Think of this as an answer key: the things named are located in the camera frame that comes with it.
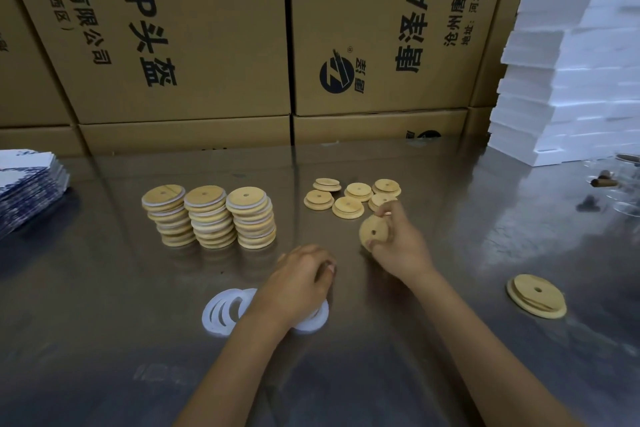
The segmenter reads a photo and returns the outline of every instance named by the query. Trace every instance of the stack of blue and white boxes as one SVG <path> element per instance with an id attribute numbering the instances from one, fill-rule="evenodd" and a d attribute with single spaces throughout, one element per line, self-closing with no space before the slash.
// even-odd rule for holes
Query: stack of blue and white boxes
<path id="1" fill-rule="evenodd" d="M 51 152 L 0 150 L 0 239 L 58 201 L 68 184 Z"/>
<path id="2" fill-rule="evenodd" d="M 640 0 L 521 0 L 489 146 L 529 165 L 637 153 Z"/>

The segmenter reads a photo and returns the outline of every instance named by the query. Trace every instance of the metal table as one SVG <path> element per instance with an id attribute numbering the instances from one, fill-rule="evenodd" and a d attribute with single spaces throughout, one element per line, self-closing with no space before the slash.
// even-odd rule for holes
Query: metal table
<path id="1" fill-rule="evenodd" d="M 579 162 L 531 169 L 439 139 L 65 165 L 72 190 L 0 241 L 1 425 L 170 425 L 224 344 L 202 327 L 205 304 L 223 289 L 258 286 L 280 253 L 308 242 L 339 262 L 330 318 L 316 334 L 285 338 L 250 424 L 481 424 L 415 299 L 361 248 L 362 219 L 304 207 L 317 177 L 397 180 L 438 269 L 549 390 L 589 425 L 637 425 L 640 220 L 613 210 Z M 276 242 L 165 247 L 140 207 L 164 183 L 263 188 Z M 568 315 L 520 310 L 504 290 L 518 273 L 556 284 Z"/>

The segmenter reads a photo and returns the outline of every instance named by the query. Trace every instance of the person's right arm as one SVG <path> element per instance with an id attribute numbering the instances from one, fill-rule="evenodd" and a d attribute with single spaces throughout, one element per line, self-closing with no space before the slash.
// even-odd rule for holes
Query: person's right arm
<path id="1" fill-rule="evenodd" d="M 436 327 L 488 427 L 581 426 L 500 342 L 433 267 L 420 231 L 399 201 L 380 206 L 390 237 L 371 241 L 373 257 L 416 295 Z"/>

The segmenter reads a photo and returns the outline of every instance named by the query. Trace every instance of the person's left hand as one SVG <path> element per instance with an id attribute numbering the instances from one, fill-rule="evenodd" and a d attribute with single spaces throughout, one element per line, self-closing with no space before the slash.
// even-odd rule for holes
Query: person's left hand
<path id="1" fill-rule="evenodd" d="M 278 259 L 276 269 L 258 289 L 246 314 L 274 321 L 284 332 L 306 319 L 326 299 L 335 259 L 319 245 L 299 246 Z"/>

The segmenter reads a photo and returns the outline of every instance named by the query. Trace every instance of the hand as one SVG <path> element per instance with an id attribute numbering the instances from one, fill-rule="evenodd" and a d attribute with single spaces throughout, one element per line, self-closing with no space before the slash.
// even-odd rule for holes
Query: hand
<path id="1" fill-rule="evenodd" d="M 409 287 L 430 272 L 435 272 L 431 255 L 420 231 L 406 217 L 400 201 L 388 201 L 382 204 L 376 216 L 385 217 L 389 224 L 387 242 L 370 240 L 369 248 L 382 268 L 398 277 Z"/>
<path id="2" fill-rule="evenodd" d="M 299 246 L 278 259 L 276 269 L 255 293 L 246 314 L 259 314 L 286 333 L 320 307 L 334 274 L 335 259 L 329 252 L 318 245 Z"/>

